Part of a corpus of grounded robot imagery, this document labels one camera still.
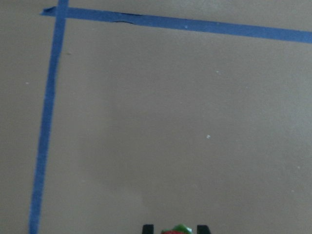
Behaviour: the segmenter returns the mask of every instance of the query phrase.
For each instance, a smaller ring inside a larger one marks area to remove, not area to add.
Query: red and green object
[[[179,224],[179,225],[176,225],[171,230],[162,230],[161,234],[193,234],[193,233],[192,233],[192,229],[190,229],[189,227],[183,224]]]

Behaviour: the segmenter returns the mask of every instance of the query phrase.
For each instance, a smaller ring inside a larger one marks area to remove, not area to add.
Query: floor
[[[56,0],[0,3],[0,233],[28,216]],[[71,7],[311,31],[309,0]],[[312,44],[67,19],[40,234],[312,230]]]

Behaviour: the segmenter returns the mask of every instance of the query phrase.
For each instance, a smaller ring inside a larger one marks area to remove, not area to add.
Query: red object
[[[182,232],[178,232],[178,231],[166,231],[162,234],[185,234],[185,233],[182,233]]]

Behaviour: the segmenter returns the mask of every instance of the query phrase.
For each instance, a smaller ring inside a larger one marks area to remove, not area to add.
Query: blue painter's tape strip
[[[54,8],[56,21],[54,26],[54,36],[51,48],[48,78],[43,103],[34,186],[30,204],[29,234],[37,234],[39,229],[41,202],[44,187],[44,176],[48,157],[49,139],[55,99],[57,68],[59,63],[59,57],[62,50],[67,9],[68,9],[68,0],[58,0],[58,7]]]
[[[55,16],[54,7],[45,9],[43,16]],[[68,8],[67,18],[104,22],[126,22],[141,26],[187,31],[219,33],[236,36],[312,43],[312,32],[234,23],[222,23],[160,16],[134,15],[111,11]]]

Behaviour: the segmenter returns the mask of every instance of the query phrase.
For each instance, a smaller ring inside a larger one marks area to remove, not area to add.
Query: green object
[[[176,225],[174,228],[170,230],[162,230],[161,233],[165,233],[168,231],[177,231],[177,232],[184,233],[184,234],[193,234],[192,229],[185,226],[184,224]]]

